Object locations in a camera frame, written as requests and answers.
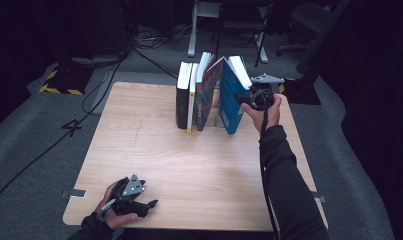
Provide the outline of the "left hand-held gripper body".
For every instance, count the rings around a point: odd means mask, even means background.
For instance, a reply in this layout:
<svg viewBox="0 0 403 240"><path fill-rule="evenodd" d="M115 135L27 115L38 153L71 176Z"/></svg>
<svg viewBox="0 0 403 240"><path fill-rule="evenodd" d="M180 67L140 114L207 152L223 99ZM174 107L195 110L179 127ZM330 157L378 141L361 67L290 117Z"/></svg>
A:
<svg viewBox="0 0 403 240"><path fill-rule="evenodd" d="M140 181L136 174L117 182L108 199L113 200L111 207L117 215L137 213L147 209L146 204L136 201L136 198L144 191L144 183L145 181Z"/></svg>

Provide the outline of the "blue book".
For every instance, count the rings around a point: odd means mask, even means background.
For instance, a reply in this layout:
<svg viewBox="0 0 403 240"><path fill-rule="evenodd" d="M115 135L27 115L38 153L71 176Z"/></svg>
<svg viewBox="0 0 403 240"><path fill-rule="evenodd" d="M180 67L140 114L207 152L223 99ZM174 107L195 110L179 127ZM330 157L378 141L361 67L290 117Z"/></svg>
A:
<svg viewBox="0 0 403 240"><path fill-rule="evenodd" d="M223 60L219 116L229 135L236 132L243 116L243 110L235 95L246 96L251 85L251 79L241 56L230 56Z"/></svg>

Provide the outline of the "clear acrylic book rack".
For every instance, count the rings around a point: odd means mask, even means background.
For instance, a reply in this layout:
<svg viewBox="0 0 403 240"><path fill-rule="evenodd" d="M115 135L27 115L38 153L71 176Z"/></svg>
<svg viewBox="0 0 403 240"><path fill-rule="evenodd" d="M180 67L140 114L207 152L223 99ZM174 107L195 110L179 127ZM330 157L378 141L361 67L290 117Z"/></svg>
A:
<svg viewBox="0 0 403 240"><path fill-rule="evenodd" d="M219 105L220 105L220 89L216 88L213 93L212 105L210 112L206 121L206 126L208 127L222 127L222 121L219 116Z"/></svg>

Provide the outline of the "red comic book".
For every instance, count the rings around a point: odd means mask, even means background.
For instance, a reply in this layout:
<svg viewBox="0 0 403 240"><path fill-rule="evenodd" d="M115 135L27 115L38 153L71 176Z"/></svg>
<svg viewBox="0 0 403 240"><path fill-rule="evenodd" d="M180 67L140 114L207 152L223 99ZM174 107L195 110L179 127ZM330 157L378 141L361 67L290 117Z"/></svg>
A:
<svg viewBox="0 0 403 240"><path fill-rule="evenodd" d="M197 129L202 131L208 120L213 103L214 90L222 75L223 58L203 52L196 78Z"/></svg>

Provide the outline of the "yellow book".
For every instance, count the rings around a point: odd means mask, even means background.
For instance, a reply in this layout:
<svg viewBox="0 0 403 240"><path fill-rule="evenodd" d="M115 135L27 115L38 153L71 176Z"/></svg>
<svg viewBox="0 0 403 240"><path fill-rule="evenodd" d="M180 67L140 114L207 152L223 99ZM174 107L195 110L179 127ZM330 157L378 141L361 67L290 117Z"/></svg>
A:
<svg viewBox="0 0 403 240"><path fill-rule="evenodd" d="M188 114L187 114L187 126L186 126L186 133L188 134L192 132L198 67L199 67L198 63L192 63L192 68L190 72L190 82L189 82Z"/></svg>

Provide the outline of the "black hardcover book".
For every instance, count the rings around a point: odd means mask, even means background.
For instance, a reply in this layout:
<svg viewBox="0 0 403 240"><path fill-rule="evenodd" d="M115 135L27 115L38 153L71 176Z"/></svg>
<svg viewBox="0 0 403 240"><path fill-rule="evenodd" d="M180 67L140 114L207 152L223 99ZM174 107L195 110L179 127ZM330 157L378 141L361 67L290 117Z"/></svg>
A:
<svg viewBox="0 0 403 240"><path fill-rule="evenodd" d="M191 80L192 64L182 62L176 84L176 124L179 129L187 126L189 86Z"/></svg>

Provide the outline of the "person's left hand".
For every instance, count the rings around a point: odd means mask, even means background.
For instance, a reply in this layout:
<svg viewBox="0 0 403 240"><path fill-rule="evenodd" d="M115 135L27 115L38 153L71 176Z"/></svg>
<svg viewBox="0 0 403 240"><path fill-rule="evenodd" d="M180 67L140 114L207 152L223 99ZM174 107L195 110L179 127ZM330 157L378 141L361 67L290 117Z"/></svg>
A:
<svg viewBox="0 0 403 240"><path fill-rule="evenodd" d="M96 213L101 212L101 208L107 203L109 196L116 186L116 183L111 184L105 191L103 199L98 203L97 207L95 208ZM109 209L105 216L106 224L113 230L121 227L125 224L128 224L138 218L136 213L129 213L127 215L117 215L112 209Z"/></svg>

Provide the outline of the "person's right hand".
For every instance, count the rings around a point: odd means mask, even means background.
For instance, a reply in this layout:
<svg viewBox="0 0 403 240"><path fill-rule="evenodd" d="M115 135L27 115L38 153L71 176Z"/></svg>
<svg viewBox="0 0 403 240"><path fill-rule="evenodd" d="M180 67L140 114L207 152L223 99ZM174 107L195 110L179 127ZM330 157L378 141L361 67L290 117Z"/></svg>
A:
<svg viewBox="0 0 403 240"><path fill-rule="evenodd" d="M279 124L281 102L282 98L279 95L275 95L274 104L267 111L257 111L246 103L242 103L241 107L252 118L257 131L263 134L267 129Z"/></svg>

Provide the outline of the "black yellow striped base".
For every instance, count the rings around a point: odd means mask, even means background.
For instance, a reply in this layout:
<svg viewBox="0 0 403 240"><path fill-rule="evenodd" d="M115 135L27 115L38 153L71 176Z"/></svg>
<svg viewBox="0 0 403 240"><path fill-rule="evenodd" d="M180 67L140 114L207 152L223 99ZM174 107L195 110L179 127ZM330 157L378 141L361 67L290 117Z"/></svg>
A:
<svg viewBox="0 0 403 240"><path fill-rule="evenodd" d="M84 95L94 70L90 68L77 68L65 70L55 66L40 87L40 92L55 94Z"/></svg>
<svg viewBox="0 0 403 240"><path fill-rule="evenodd" d="M292 104L320 105L321 101L312 83L302 79L285 78L278 90Z"/></svg>

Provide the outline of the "black folding chair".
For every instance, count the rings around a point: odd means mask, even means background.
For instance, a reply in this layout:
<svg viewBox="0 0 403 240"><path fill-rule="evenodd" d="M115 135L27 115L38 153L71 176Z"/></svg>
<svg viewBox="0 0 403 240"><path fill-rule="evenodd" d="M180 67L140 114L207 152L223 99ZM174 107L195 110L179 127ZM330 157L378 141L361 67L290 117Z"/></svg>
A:
<svg viewBox="0 0 403 240"><path fill-rule="evenodd" d="M261 60L264 33L267 20L272 11L274 0L221 0L219 3L218 23L213 36L217 37L215 53L223 47L220 43L225 31L238 34L250 34L250 41L255 44L257 52L255 66Z"/></svg>

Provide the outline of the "dark slanted stand pole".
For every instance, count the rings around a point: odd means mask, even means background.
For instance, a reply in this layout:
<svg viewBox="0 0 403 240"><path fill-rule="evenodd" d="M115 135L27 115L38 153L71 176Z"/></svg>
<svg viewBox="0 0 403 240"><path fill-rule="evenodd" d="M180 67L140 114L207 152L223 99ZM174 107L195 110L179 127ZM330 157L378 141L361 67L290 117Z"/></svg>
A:
<svg viewBox="0 0 403 240"><path fill-rule="evenodd" d="M306 49L302 60L297 64L296 69L300 74L305 74L310 68L320 65L323 54L325 53L324 44L327 37L331 33L333 27L338 22L339 18L345 11L350 0L331 0L326 6L331 12L331 17L322 28L316 39Z"/></svg>

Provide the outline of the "dark office chair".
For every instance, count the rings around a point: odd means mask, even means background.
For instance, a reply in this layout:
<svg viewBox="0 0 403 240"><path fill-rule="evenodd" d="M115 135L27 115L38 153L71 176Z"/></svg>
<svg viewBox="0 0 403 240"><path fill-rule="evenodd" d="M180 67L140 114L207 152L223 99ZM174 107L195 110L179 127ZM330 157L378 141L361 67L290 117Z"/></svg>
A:
<svg viewBox="0 0 403 240"><path fill-rule="evenodd" d="M276 55L281 57L285 52L305 51L330 17L331 12L328 7L322 7L313 2L297 6L290 15L288 45L280 46L276 50Z"/></svg>

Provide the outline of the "grey stand base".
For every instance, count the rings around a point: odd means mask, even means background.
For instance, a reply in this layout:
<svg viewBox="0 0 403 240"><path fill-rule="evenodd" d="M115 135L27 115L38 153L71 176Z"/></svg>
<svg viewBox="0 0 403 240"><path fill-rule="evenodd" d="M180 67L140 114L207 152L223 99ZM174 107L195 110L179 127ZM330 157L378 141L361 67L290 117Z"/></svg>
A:
<svg viewBox="0 0 403 240"><path fill-rule="evenodd" d="M82 68L102 68L115 65L123 60L122 55L101 55L94 59L73 58L72 61Z"/></svg>

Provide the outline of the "dark equipment stand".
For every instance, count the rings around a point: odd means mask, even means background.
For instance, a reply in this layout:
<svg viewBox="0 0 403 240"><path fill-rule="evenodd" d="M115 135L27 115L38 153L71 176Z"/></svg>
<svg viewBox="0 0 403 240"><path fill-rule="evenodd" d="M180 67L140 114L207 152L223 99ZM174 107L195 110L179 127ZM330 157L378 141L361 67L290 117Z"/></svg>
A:
<svg viewBox="0 0 403 240"><path fill-rule="evenodd" d="M122 0L65 0L89 46L104 55L126 54L132 33Z"/></svg>

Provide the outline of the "white desk frame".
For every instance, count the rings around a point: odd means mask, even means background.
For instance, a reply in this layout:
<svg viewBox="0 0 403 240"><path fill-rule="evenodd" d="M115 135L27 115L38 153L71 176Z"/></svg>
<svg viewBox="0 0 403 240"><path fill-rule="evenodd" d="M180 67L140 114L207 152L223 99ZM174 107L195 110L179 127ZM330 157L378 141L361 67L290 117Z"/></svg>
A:
<svg viewBox="0 0 403 240"><path fill-rule="evenodd" d="M196 52L197 41L197 23L201 18L218 18L219 15L219 2L218 0L194 0L192 10L192 24L191 33L189 38L189 45L187 50L188 57L194 57ZM260 42L264 39L264 31L254 35L256 47L260 48ZM268 63L268 57L263 47L260 48L261 62Z"/></svg>

